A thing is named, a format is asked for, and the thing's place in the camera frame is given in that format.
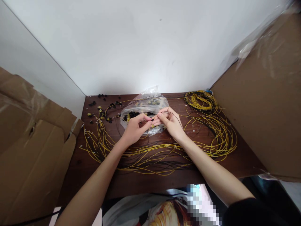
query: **person's left hand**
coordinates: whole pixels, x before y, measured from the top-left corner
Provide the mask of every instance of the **person's left hand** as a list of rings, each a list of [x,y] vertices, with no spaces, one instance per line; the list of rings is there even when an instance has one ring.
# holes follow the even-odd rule
[[[120,141],[122,141],[122,143],[127,147],[131,146],[132,144],[136,143],[142,134],[151,127],[151,124],[151,118],[143,113],[131,118]]]

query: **hand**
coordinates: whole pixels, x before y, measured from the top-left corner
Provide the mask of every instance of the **hand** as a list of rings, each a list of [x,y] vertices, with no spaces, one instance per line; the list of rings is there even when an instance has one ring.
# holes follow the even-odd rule
[[[164,124],[176,142],[186,137],[180,117],[171,107],[161,109],[153,119],[153,125]]]
[[[144,113],[131,118],[120,140],[127,147],[131,146],[132,144],[136,143],[142,134],[151,127],[151,124],[151,118],[146,116]]]

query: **forearm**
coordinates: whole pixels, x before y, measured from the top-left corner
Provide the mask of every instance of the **forearm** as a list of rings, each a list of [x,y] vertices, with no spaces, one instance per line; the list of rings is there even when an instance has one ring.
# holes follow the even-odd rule
[[[122,140],[115,144],[110,154],[67,205],[56,226],[92,225],[126,148]]]
[[[239,200],[254,197],[233,174],[211,159],[187,136],[178,142],[225,205],[229,206]]]

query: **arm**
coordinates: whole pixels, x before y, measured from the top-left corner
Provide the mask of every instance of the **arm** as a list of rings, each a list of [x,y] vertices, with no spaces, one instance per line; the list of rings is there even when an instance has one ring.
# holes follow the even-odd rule
[[[139,123],[144,120],[148,122],[140,128]],[[56,222],[56,226],[82,226],[93,224],[122,154],[130,145],[137,142],[150,126],[151,118],[145,114],[140,114],[130,119],[121,139],[115,144],[107,158],[67,205]]]
[[[179,115],[170,107],[160,110],[153,124],[164,123],[205,178],[214,193],[229,206],[237,201],[254,198],[252,193],[228,170],[211,159],[184,132]]]

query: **cardboard sheet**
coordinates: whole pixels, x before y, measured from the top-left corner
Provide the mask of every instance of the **cardboard sheet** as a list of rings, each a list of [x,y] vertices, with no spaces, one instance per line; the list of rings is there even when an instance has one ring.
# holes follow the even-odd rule
[[[301,182],[301,14],[282,15],[236,66],[214,96],[270,174]]]
[[[82,125],[75,121],[70,110],[0,68],[1,225],[53,211]]]

